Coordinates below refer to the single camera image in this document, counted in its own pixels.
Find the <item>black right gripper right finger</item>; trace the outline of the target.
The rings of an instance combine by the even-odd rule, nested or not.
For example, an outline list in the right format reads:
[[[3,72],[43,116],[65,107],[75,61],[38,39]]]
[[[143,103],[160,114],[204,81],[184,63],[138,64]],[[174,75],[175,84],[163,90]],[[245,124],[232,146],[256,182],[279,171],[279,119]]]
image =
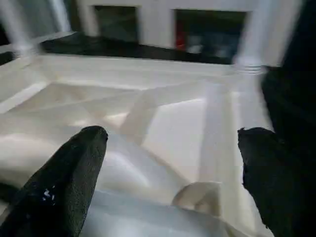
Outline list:
[[[276,237],[316,235],[316,164],[262,127],[237,132],[242,185]]]

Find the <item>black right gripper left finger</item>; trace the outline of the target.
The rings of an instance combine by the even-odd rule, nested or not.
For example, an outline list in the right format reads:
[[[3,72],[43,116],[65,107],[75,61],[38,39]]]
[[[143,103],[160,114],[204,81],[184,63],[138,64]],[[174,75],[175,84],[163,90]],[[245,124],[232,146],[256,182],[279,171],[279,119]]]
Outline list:
[[[78,237],[104,161],[108,134],[88,126],[65,142],[23,187],[1,182],[2,237]]]

